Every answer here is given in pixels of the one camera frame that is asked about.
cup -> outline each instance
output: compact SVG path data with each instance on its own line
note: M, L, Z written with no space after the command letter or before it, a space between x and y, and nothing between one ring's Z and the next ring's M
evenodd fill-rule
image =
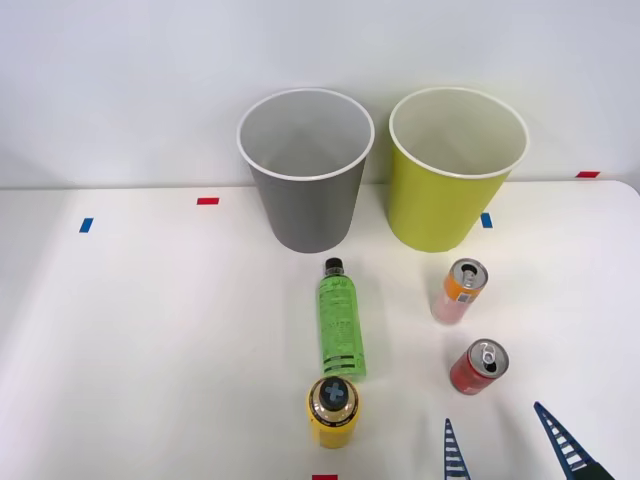
M364 107L330 90L288 90L249 109L238 148L283 245L316 253L344 239L373 139Z
M402 242L425 252L464 239L529 144L513 108L468 88L412 93L393 109L389 130L389 224Z

orange and white can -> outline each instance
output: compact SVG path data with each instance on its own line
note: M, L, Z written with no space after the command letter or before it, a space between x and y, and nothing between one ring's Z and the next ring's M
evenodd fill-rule
M484 265L473 258L461 258L451 266L431 313L443 323L459 322L488 280Z

bottle cap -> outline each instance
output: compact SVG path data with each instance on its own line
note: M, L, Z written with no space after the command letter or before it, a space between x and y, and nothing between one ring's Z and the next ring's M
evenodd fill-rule
M344 267L342 266L342 260L339 258L330 258L324 263L324 271L328 273L330 270L339 269L344 272Z
M342 410L349 403L349 389L340 377L327 377L320 385L320 404L330 412Z

can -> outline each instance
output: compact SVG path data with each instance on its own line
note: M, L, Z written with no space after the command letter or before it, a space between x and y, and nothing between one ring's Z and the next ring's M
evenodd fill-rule
M307 414L314 439L325 448L344 447L360 415L358 391L340 377L318 380L309 391Z
M444 279L444 286L431 313L443 323L462 319L489 280L487 269L473 258L457 260Z
M502 345L482 338L473 342L451 367L451 383L460 393L475 395L504 375L508 368L509 355Z

red can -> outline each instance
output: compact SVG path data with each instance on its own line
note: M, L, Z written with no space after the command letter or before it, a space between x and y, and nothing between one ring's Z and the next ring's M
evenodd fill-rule
M451 367L454 387L465 395L480 393L509 368L509 355L498 342L482 338L471 344Z

